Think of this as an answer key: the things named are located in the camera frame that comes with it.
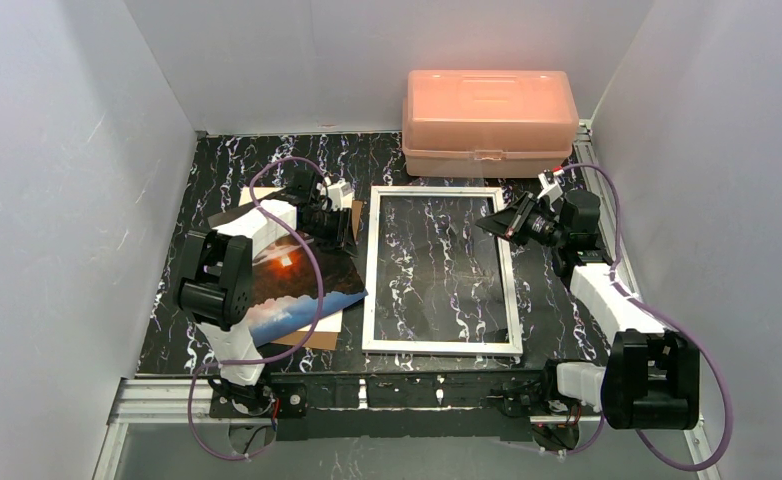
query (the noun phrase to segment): picture frame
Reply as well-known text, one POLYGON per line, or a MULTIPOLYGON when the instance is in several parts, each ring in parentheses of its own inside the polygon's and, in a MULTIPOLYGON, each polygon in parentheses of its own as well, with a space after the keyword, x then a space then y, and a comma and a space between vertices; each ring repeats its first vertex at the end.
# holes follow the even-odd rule
POLYGON ((368 222, 367 266, 362 330, 362 350, 365 353, 412 353, 425 355, 494 355, 516 356, 523 353, 520 318, 517 310, 515 280, 509 243, 495 238, 495 255, 502 283, 502 304, 505 308, 507 334, 506 342, 486 341, 432 341, 432 340, 388 340, 376 337, 377 274, 379 264, 380 229, 383 218, 382 200, 393 197, 457 197, 484 198, 490 201, 492 211, 505 208, 503 191, 500 187, 428 187, 428 186, 374 186, 371 188, 370 216, 368 222))

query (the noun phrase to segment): cable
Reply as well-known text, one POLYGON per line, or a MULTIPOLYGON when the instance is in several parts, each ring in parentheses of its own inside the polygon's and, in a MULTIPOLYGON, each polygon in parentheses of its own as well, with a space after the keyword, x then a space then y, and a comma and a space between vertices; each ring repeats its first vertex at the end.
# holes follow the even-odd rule
POLYGON ((302 158, 302 157, 282 158, 280 160, 276 160, 275 162, 272 162, 272 163, 268 164, 259 173, 257 173, 253 177, 252 180, 250 180, 250 197, 252 197, 252 199, 253 199, 253 204, 255 204, 256 210, 258 210, 262 215, 267 217, 269 220, 272 220, 273 222, 278 224, 280 227, 284 228, 285 231, 287 231, 292 237, 294 237, 294 240, 296 240, 297 243, 300 244, 300 247, 302 247, 302 249, 306 252, 306 256, 309 257, 309 262, 312 265, 312 269, 314 269, 314 276, 315 276, 315 279, 317 280, 317 309, 314 312, 314 317, 312 318, 311 327, 309 327, 309 331, 306 332, 306 334, 305 334, 305 336, 303 336, 302 340, 297 342, 297 344, 294 345, 293 347, 289 348, 288 350, 286 350, 286 351, 284 351, 284 352, 282 352, 282 353, 280 353, 278 355, 274 355, 272 357, 260 358, 260 359, 256 359, 256 360, 221 360, 219 363, 218 362, 209 362, 209 363, 204 363, 204 364, 200 365, 199 367, 197 367, 194 370, 194 374, 191 376, 191 387, 190 387, 190 389, 188 391, 188 426, 191 428, 191 434, 194 435, 194 438, 197 440, 197 443, 200 445, 200 448, 205 450, 206 453, 208 453, 209 455, 212 455, 212 456, 214 456, 216 458, 219 458, 221 460, 244 461, 244 460, 247 460, 250 457, 258 455, 259 453, 264 451, 265 448, 267 448, 267 447, 264 447, 264 448, 258 450, 257 452, 254 452, 254 453, 249 454, 249 455, 223 455, 222 453, 218 453, 218 452, 214 451, 211 447, 206 445, 205 442, 203 442, 203 439, 200 437, 200 434, 197 431, 197 427, 194 425, 194 415, 193 415, 193 412, 191 411, 191 407, 193 405, 193 400, 194 400, 194 387, 197 384, 197 377, 203 371, 205 371, 205 370, 207 370, 209 368, 212 368, 212 367, 217 367, 219 365, 220 366, 260 365, 260 364, 267 364, 267 363, 276 362, 278 360, 282 360, 283 358, 287 358, 288 356, 294 354, 297 350, 299 350, 300 348, 303 347, 303 345, 306 344, 306 342, 309 340, 309 337, 311 337, 312 334, 314 333, 315 328, 317 328, 317 322, 320 321, 320 318, 322 317, 322 314, 323 314, 323 296, 325 295, 325 293, 323 291, 323 275, 321 274, 320 265, 317 262, 317 258, 314 256, 314 253, 312 253, 312 251, 309 248, 309 246, 306 243, 306 241, 303 239, 303 237, 299 233, 297 233, 296 230, 291 228, 291 226, 289 226, 287 223, 285 223, 283 220, 281 220, 277 216, 275 216, 272 213, 270 213, 267 210, 265 210, 259 204, 259 201, 258 201, 258 199, 256 198, 256 195, 255 195, 255 192, 253 191, 253 188, 255 187, 256 182, 258 181, 259 178, 261 178, 262 175, 264 175, 265 173, 269 172, 270 169, 272 169, 273 167, 276 167, 277 165, 280 165, 280 164, 288 162, 288 161, 307 163, 311 168, 313 168, 315 171, 317 171, 317 173, 319 173, 321 175, 321 177, 323 177, 323 175, 324 175, 324 173, 320 169, 320 167, 318 167, 314 162, 312 162, 311 160, 309 160, 307 158, 302 158))
POLYGON ((265 407, 264 410, 258 412, 258 413, 248 413, 248 417, 260 417, 264 415, 265 413, 269 412, 270 409, 273 407, 273 404, 276 403, 276 400, 273 399, 273 395, 270 396, 270 401, 267 402, 267 407, 265 407))
POLYGON ((551 442, 558 444, 560 447, 562 447, 562 450, 566 452, 571 449, 571 447, 567 446, 565 442, 563 442, 562 439, 559 438, 559 435, 556 433, 555 430, 551 430, 551 429, 544 430, 543 428, 540 428, 539 432, 537 433, 542 437, 544 437, 546 440, 550 440, 551 442), (544 432, 548 432, 550 436, 546 437, 544 432))
MULTIPOLYGON (((590 447, 592 444, 594 444, 595 441, 597 441, 597 438, 600 436, 600 433, 603 431, 603 425, 605 424, 606 424, 606 420, 603 417, 603 415, 601 415, 600 422, 597 424, 597 429, 594 430, 594 434, 591 435, 591 438, 589 438, 587 442, 583 443, 582 445, 578 446, 573 450, 567 450, 567 449, 563 450, 565 452, 565 455, 576 455, 577 453, 581 453, 586 449, 588 449, 588 447, 590 447)), ((532 448, 532 447, 527 447, 526 445, 517 445, 510 442, 501 442, 500 440, 492 440, 492 443, 497 443, 499 445, 503 445, 509 448, 514 448, 517 450, 526 450, 528 452, 541 453, 542 451, 541 450, 542 447, 532 448)), ((552 453, 553 455, 559 454, 559 452, 550 452, 550 453, 552 453)))
POLYGON ((273 427, 273 431, 276 431, 276 416, 279 415, 279 402, 280 400, 276 399, 276 407, 273 408, 273 415, 270 416, 270 426, 273 427))
POLYGON ((565 419, 565 423, 563 423, 562 425, 565 427, 571 425, 571 418, 573 418, 573 416, 574 416, 574 407, 571 407, 571 409, 568 410, 568 418, 565 419))
POLYGON ((644 432, 641 430, 636 430, 636 433, 638 434, 638 437, 641 438, 641 441, 644 443, 644 445, 650 449, 650 452, 652 452, 656 458, 665 462, 667 465, 676 468, 677 470, 683 470, 686 472, 698 472, 700 470, 705 470, 718 463, 721 457, 724 456, 724 453, 726 453, 727 448, 730 446, 730 439, 733 435, 733 406, 727 380, 724 378, 720 367, 718 366, 715 359, 708 353, 708 350, 703 345, 703 343, 697 340, 697 338, 695 338, 691 332, 688 331, 688 329, 684 328, 682 324, 665 315, 656 308, 653 308, 636 298, 635 295, 633 295, 629 290, 626 289, 626 287, 621 284, 620 281, 617 280, 615 273, 617 271, 618 265, 623 260, 621 255, 621 200, 618 197, 618 191, 615 189, 615 184, 612 182, 612 179, 609 177, 609 175, 597 165, 589 163, 578 163, 562 167, 562 170, 567 171, 578 168, 588 168, 600 173, 600 175, 606 180, 606 183, 609 184, 609 189, 612 191, 612 198, 615 202, 615 259, 612 262, 611 269, 609 270, 609 280, 612 282, 612 286, 615 287, 615 290, 617 290, 618 293, 626 297, 630 303, 645 311, 649 315, 655 317, 660 322, 677 330, 683 337, 693 343, 697 349, 703 353, 703 358, 705 358, 706 363, 709 364, 709 368, 712 370, 712 374, 715 376, 715 380, 718 382, 718 388, 721 390, 721 400, 724 404, 724 432, 721 434, 721 441, 718 443, 718 448, 716 448, 715 452, 712 453, 712 455, 703 462, 693 465, 677 462, 676 460, 666 457, 652 443, 650 443, 650 439, 647 438, 647 435, 645 435, 644 432))
POLYGON ((332 210, 332 199, 329 198, 329 185, 326 184, 326 178, 323 178, 323 188, 326 189, 325 197, 326 201, 324 203, 329 205, 329 210, 332 210))
POLYGON ((256 430, 253 432, 253 434, 252 434, 252 435, 250 435, 250 441, 249 441, 249 442, 247 442, 247 446, 246 446, 246 447, 244 447, 244 451, 243 451, 243 452, 241 452, 241 455, 246 455, 246 454, 247 454, 247 451, 250 449, 250 445, 252 445, 252 444, 253 444, 253 440, 255 440, 255 439, 256 439, 256 435, 258 435, 258 433, 259 433, 259 432, 263 432, 263 431, 267 430, 268 428, 270 428, 270 427, 268 427, 267 425, 262 425, 262 426, 260 426, 260 427, 256 428, 256 430))

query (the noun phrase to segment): orange plastic box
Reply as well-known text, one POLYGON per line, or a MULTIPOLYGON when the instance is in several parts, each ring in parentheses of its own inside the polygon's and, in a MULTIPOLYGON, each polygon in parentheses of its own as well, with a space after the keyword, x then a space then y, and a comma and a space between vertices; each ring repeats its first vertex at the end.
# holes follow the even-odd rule
POLYGON ((410 175, 531 178, 571 154, 565 72, 415 70, 403 102, 410 175))

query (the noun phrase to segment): white enclosure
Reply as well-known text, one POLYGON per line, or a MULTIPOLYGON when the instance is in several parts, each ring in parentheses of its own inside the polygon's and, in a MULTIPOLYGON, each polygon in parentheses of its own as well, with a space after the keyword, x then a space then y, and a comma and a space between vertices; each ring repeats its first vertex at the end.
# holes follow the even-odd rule
POLYGON ((782 478, 782 2, 736 0, 0 0, 0 478, 92 474, 194 130, 399 130, 425 68, 568 73, 721 472, 782 478))
POLYGON ((91 477, 193 148, 121 0, 0 1, 0 479, 91 477))
MULTIPOLYGON (((729 380, 721 473, 782 478, 782 2, 657 2, 594 132, 642 293, 729 380)), ((723 412, 704 373, 717 441, 723 412)))
POLYGON ((590 118, 651 0, 126 0, 196 130, 399 130, 415 69, 564 70, 590 118))

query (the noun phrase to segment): black marble surface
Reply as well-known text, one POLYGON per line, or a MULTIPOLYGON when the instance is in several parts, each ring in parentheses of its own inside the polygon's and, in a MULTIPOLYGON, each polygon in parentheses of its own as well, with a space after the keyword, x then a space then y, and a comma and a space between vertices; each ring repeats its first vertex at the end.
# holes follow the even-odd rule
MULTIPOLYGON (((536 180, 482 180, 410 177, 400 148, 399 133, 333 134, 261 137, 209 137, 197 144, 176 228, 153 304, 139 375, 189 375, 214 358, 205 336, 170 301, 178 253, 186 232, 205 228, 206 219, 235 207, 241 188, 274 159, 289 155, 317 161, 333 180, 353 185, 357 200, 370 200, 371 185, 500 186, 506 201, 525 190, 536 190, 536 180)), ((302 165, 286 164, 272 170, 260 186, 281 186, 289 172, 302 165)), ((569 188, 583 188, 575 170, 565 175, 569 188)), ((362 211, 356 267, 365 274, 367 217, 362 211)), ((608 344, 588 312, 567 293, 550 268, 549 253, 537 245, 512 247, 518 313, 524 354, 512 358, 435 357, 409 354, 364 354, 361 351, 363 303, 345 310, 343 329, 335 351, 301 349, 290 358, 269 365, 274 372, 399 371, 541 368, 548 358, 579 358, 605 363, 608 344)), ((420 263, 420 256, 415 262, 420 263)), ((280 345, 260 348, 264 356, 286 350, 280 345)))
POLYGON ((497 239, 474 225, 493 202, 388 196, 379 211, 374 338, 507 343, 497 239))

